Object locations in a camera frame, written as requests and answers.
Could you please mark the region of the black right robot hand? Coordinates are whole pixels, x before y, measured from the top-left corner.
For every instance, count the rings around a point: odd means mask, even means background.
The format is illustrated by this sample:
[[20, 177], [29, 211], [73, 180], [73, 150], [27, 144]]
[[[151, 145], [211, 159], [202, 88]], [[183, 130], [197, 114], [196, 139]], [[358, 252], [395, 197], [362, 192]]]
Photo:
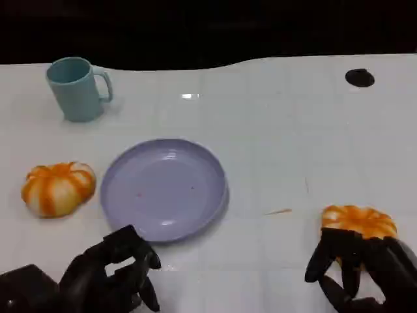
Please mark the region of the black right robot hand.
[[[355, 299], [363, 265], [384, 294]], [[337, 312], [415, 312], [416, 255], [393, 237], [365, 239], [358, 232], [323, 228], [304, 280], [318, 282]]]

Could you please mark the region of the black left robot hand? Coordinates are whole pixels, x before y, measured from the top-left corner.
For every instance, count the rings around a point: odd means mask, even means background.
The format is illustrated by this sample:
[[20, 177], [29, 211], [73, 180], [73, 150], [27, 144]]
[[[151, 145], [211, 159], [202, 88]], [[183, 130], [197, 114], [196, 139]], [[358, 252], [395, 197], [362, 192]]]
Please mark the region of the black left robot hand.
[[59, 282], [64, 311], [132, 312], [144, 304], [159, 312], [148, 272], [161, 267], [151, 245], [125, 226], [72, 260]]

